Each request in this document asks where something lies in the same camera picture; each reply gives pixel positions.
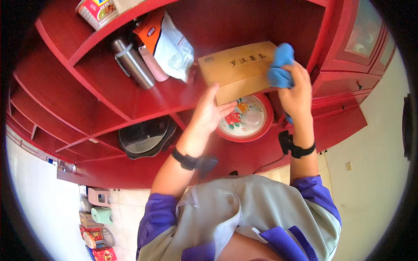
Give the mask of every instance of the black wrist strap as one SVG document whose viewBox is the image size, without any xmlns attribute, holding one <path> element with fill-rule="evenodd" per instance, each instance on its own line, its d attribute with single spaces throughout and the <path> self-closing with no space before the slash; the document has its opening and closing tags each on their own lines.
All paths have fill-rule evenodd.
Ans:
<svg viewBox="0 0 418 261">
<path fill-rule="evenodd" d="M 300 159 L 303 156 L 311 154 L 316 148 L 315 143 L 313 143 L 312 147 L 309 149 L 302 149 L 301 147 L 294 145 L 293 135 L 289 135 L 288 130 L 279 133 L 279 142 L 282 147 L 283 154 L 287 155 L 290 150 L 292 157 L 296 159 Z"/>
<path fill-rule="evenodd" d="M 186 170 L 200 170 L 202 173 L 212 171 L 212 169 L 218 163 L 218 159 L 215 157 L 198 157 L 194 158 L 189 155 L 182 155 L 176 148 L 171 153 L 173 158 L 180 162 L 181 167 Z"/>
</svg>

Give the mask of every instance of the pink thermos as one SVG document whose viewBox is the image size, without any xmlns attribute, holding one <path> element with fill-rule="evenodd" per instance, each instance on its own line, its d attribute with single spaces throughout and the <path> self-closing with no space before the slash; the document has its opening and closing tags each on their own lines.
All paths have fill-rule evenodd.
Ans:
<svg viewBox="0 0 418 261">
<path fill-rule="evenodd" d="M 145 45 L 140 46 L 138 51 L 157 81 L 165 81 L 169 78 L 168 74 L 162 70 L 161 66 L 157 63 L 156 59 Z"/>
</svg>

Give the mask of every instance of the bowl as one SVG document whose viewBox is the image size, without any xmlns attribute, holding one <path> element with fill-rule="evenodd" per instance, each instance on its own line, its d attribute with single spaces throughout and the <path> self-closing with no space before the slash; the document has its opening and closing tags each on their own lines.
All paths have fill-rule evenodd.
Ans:
<svg viewBox="0 0 418 261">
<path fill-rule="evenodd" d="M 233 112 L 223 118 L 216 133 L 233 142 L 251 142 L 262 137 L 273 122 L 273 107 L 264 94 L 236 100 Z"/>
</svg>

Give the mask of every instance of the left hand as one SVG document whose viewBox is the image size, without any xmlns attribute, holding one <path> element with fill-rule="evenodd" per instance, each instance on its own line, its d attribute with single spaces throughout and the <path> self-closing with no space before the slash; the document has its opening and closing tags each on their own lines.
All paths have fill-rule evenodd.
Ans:
<svg viewBox="0 0 418 261">
<path fill-rule="evenodd" d="M 201 131 L 201 134 L 209 135 L 218 127 L 222 118 L 234 111 L 237 105 L 236 101 L 220 106 L 215 105 L 214 99 L 218 89 L 219 84 L 214 84 L 200 98 L 190 121 L 189 128 L 197 128 Z"/>
<path fill-rule="evenodd" d="M 215 105 L 218 89 L 219 85 L 214 84 L 200 98 L 189 126 L 177 142 L 176 148 L 181 154 L 199 157 L 206 147 L 209 135 L 218 127 L 221 119 L 234 111 L 236 101 Z"/>
</svg>

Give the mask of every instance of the stainless steel thermos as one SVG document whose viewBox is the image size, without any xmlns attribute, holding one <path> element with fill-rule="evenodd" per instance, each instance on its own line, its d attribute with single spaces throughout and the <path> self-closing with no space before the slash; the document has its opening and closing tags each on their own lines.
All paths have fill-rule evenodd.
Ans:
<svg viewBox="0 0 418 261">
<path fill-rule="evenodd" d="M 155 78 L 146 66 L 133 44 L 123 37 L 118 37 L 112 43 L 115 60 L 125 72 L 144 89 L 150 89 L 155 84 Z"/>
</svg>

